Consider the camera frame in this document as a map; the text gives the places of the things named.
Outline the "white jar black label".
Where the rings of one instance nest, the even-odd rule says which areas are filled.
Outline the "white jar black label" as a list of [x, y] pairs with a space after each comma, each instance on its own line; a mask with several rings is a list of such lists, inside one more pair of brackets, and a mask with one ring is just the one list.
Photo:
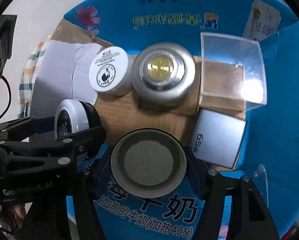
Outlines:
[[58, 139], [97, 126], [101, 126], [101, 120], [92, 104], [65, 99], [59, 104], [54, 117], [54, 136]]

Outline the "white cream jar panda logo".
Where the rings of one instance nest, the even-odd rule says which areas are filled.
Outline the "white cream jar panda logo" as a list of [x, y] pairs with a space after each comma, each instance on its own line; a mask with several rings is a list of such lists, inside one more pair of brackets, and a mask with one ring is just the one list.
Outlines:
[[105, 48], [91, 63], [90, 85], [99, 93], [124, 96], [132, 89], [131, 71], [133, 58], [117, 46]]

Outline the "grey 65W charger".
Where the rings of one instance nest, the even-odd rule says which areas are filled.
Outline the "grey 65W charger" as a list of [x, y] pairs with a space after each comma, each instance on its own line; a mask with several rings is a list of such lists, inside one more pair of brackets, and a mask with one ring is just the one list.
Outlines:
[[201, 109], [190, 142], [197, 159], [225, 168], [234, 168], [246, 121], [209, 109]]

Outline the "silver jar with gold top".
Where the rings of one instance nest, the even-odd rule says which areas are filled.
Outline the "silver jar with gold top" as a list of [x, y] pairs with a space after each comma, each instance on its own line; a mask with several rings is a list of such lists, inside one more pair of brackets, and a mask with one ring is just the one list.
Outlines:
[[144, 103], [178, 107], [193, 88], [196, 63], [191, 53], [176, 43], [157, 43], [137, 55], [131, 81]]

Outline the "clear acrylic box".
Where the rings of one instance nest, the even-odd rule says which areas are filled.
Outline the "clear acrylic box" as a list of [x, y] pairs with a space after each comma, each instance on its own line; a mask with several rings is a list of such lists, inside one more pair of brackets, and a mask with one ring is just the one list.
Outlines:
[[238, 36], [201, 33], [199, 105], [244, 112], [266, 104], [260, 44]]

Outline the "plaid orange blue cloth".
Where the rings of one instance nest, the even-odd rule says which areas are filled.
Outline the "plaid orange blue cloth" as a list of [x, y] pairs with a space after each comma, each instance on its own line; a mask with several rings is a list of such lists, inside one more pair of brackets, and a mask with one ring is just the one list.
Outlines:
[[19, 84], [18, 118], [26, 118], [30, 115], [34, 85], [44, 59], [44, 54], [49, 46], [51, 36], [52, 35], [49, 35], [36, 46], [25, 64]]

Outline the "blue cardboard milk box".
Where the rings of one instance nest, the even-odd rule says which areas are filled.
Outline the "blue cardboard milk box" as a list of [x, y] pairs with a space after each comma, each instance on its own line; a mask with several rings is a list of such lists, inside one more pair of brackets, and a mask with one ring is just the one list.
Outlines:
[[279, 0], [84, 0], [30, 115], [96, 107], [63, 198], [81, 239], [299, 239], [299, 15]]

